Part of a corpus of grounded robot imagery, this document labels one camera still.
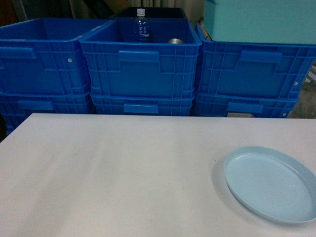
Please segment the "light blue plate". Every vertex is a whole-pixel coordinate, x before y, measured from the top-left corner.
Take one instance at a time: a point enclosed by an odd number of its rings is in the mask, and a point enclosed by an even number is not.
[[[279,151],[244,147],[226,157],[226,182],[247,208],[282,223],[316,219],[316,177]]]

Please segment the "table surface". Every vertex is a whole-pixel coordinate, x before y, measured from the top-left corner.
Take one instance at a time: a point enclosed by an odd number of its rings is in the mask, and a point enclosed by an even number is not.
[[[242,206],[225,157],[286,153],[316,173],[316,120],[33,114],[0,143],[2,237],[314,237]]]

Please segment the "water bottle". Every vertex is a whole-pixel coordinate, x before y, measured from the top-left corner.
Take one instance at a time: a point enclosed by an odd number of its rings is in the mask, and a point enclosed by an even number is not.
[[[145,18],[145,9],[137,9],[137,18],[134,24],[135,37],[137,42],[146,43],[150,40],[149,22]]]

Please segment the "blue plastic crate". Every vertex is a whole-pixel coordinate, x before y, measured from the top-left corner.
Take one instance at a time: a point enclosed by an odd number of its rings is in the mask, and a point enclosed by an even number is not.
[[[186,99],[91,95],[97,114],[189,116],[193,97]]]
[[[297,99],[316,60],[316,45],[227,43],[202,40],[196,91],[218,95]]]
[[[184,19],[149,19],[151,42],[135,42],[133,19],[120,18],[80,40],[91,92],[102,96],[190,98],[201,45]],[[184,44],[168,43],[177,38]]]
[[[72,96],[0,94],[0,114],[7,134],[32,113],[93,114],[95,107],[89,93]]]
[[[0,27],[0,92],[85,94],[79,39],[108,20],[42,18]]]
[[[298,99],[265,99],[198,93],[194,114],[227,117],[228,113],[252,114],[257,118],[286,118]]]

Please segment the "crate handle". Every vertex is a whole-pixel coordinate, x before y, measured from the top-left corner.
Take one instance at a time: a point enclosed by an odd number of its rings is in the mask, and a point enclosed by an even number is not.
[[[261,114],[263,105],[229,102],[227,111],[237,113]]]
[[[51,101],[30,101],[19,100],[18,105],[22,110],[44,110],[53,111],[54,106]]]
[[[279,63],[281,57],[282,53],[280,52],[242,50],[239,60],[244,62]]]
[[[158,105],[124,104],[124,113],[158,114]]]
[[[158,51],[128,51],[120,50],[118,52],[118,58],[121,62],[159,62]]]
[[[37,56],[33,48],[0,47],[0,58],[37,59]]]

